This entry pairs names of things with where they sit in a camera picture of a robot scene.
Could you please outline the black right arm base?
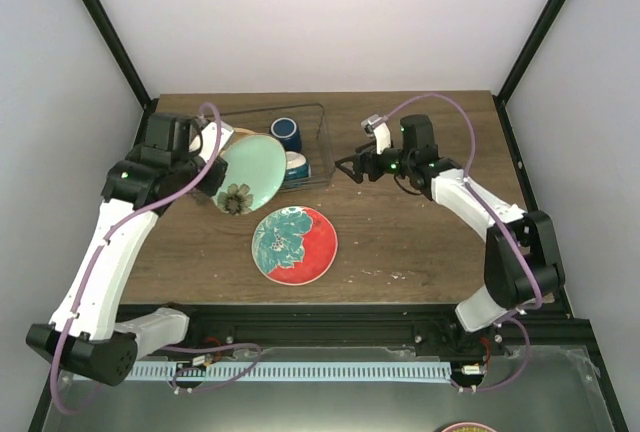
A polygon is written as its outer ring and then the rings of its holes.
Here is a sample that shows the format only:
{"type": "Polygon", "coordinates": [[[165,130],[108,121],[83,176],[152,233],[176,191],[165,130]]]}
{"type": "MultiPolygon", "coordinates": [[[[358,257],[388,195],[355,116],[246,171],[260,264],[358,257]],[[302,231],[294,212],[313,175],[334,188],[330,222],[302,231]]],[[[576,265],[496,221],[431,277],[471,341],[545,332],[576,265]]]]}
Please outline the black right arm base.
{"type": "Polygon", "coordinates": [[[413,326],[413,336],[418,349],[441,357],[476,356],[500,349],[487,332],[468,333],[460,326],[448,322],[419,322],[413,326]]]}

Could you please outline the orange plate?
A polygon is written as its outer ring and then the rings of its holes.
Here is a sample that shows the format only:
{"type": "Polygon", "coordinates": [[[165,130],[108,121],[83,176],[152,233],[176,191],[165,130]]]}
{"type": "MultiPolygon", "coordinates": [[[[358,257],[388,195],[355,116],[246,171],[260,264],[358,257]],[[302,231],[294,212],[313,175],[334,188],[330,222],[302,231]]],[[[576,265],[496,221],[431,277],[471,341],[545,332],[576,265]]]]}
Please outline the orange plate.
{"type": "Polygon", "coordinates": [[[245,138],[256,135],[256,132],[246,128],[237,127],[225,146],[225,151],[231,149],[236,143],[244,140],[245,138]]]}

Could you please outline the mint green flower plate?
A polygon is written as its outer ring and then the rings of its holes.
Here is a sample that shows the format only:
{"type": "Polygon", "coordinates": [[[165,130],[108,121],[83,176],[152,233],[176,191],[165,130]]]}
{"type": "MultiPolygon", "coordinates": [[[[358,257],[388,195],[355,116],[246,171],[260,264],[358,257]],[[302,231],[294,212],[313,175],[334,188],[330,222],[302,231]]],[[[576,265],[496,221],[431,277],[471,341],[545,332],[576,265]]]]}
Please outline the mint green flower plate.
{"type": "Polygon", "coordinates": [[[264,134],[246,135],[224,150],[228,168],[212,198],[229,215],[246,215],[266,205],[279,191],[287,159],[283,146],[264,134]]]}

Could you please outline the white and blue bowl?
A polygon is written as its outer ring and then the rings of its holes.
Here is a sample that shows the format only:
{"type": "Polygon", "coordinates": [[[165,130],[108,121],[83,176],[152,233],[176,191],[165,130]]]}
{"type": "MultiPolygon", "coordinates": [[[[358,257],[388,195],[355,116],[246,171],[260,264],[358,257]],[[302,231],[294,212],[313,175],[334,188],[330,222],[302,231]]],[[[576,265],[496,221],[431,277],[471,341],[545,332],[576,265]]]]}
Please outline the white and blue bowl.
{"type": "Polygon", "coordinates": [[[286,159],[287,165],[283,181],[285,188],[300,186],[311,177],[310,163],[303,154],[287,151],[286,159]]]}

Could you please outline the dark blue ceramic mug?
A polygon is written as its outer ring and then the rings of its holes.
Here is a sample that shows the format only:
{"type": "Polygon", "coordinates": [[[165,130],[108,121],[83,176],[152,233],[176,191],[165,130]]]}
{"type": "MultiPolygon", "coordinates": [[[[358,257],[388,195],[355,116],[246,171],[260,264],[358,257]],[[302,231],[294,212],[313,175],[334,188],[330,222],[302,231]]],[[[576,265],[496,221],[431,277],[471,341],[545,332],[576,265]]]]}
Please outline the dark blue ceramic mug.
{"type": "Polygon", "coordinates": [[[275,119],[269,128],[272,137],[278,140],[286,151],[302,152],[302,139],[297,122],[290,117],[275,119]]]}

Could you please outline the pink plate underneath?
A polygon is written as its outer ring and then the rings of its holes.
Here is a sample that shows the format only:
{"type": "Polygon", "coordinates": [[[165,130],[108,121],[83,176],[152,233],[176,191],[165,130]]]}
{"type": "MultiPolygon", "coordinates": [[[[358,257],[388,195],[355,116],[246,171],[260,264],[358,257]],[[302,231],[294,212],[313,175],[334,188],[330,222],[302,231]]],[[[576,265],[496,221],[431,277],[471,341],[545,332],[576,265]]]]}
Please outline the pink plate underneath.
{"type": "Polygon", "coordinates": [[[338,247],[336,229],[322,213],[306,206],[288,206],[268,214],[257,225],[251,253],[268,280],[303,286],[328,272],[338,247]]]}

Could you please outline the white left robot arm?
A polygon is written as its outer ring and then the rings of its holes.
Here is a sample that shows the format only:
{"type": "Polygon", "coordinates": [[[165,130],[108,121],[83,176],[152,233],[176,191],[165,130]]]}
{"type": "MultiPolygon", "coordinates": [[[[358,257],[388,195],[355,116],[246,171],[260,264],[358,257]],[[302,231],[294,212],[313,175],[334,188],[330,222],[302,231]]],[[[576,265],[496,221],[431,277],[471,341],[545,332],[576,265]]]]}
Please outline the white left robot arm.
{"type": "Polygon", "coordinates": [[[116,386],[141,357],[164,349],[191,356],[203,347],[203,329],[175,307],[124,323],[116,312],[161,215],[194,188],[218,190],[226,170],[222,158],[196,156],[159,164],[125,159],[108,172],[94,236],[71,288],[50,321],[27,332],[27,345],[53,374],[65,370],[116,386]]]}

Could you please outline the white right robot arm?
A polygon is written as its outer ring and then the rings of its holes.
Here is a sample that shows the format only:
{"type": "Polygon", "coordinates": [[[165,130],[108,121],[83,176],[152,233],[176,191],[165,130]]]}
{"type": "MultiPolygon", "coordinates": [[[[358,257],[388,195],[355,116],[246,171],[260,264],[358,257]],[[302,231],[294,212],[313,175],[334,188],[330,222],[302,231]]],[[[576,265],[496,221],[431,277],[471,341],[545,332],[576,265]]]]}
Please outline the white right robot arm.
{"type": "Polygon", "coordinates": [[[509,204],[474,182],[458,163],[435,149],[403,151],[373,145],[335,162],[354,182],[375,182],[389,174],[408,179],[410,195],[442,206],[484,242],[484,284],[455,308],[457,321],[444,330],[447,348],[458,355],[480,342],[480,330],[539,308],[565,284],[565,273],[551,217],[509,204]]]}

